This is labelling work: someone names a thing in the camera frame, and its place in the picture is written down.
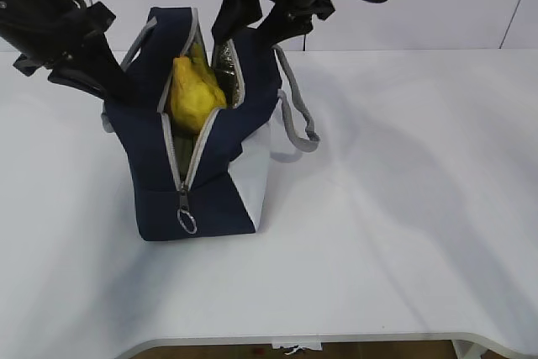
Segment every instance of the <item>gray handle strap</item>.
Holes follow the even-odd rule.
[[[289,65],[284,51],[279,45],[275,45],[273,48],[277,53],[277,58],[280,61],[282,70],[284,71],[287,81],[289,82],[289,86],[292,90],[293,106],[303,115],[304,120],[306,121],[305,132],[308,139],[302,138],[298,135],[297,130],[295,129],[295,124],[293,123],[292,108],[287,100],[286,93],[281,89],[278,91],[278,97],[282,102],[282,120],[284,121],[284,129],[286,130],[287,137],[295,147],[305,153],[311,153],[318,149],[320,142],[319,136],[315,132],[314,119],[304,103],[297,80],[293,75],[292,67]]]
[[[130,46],[129,50],[127,51],[127,54],[125,54],[125,58],[122,60],[120,66],[123,71],[126,71],[133,59],[135,58],[136,54],[142,47],[142,43],[145,40],[145,37],[155,28],[157,25],[157,18],[152,18],[150,21],[147,22],[147,24],[144,26],[144,28],[140,31],[140,34],[136,37],[136,40],[134,40],[133,44]],[[101,121],[103,122],[103,129],[107,134],[113,134],[114,128],[112,124],[110,124],[110,120],[108,119],[107,111],[103,104],[103,111],[101,112]]]

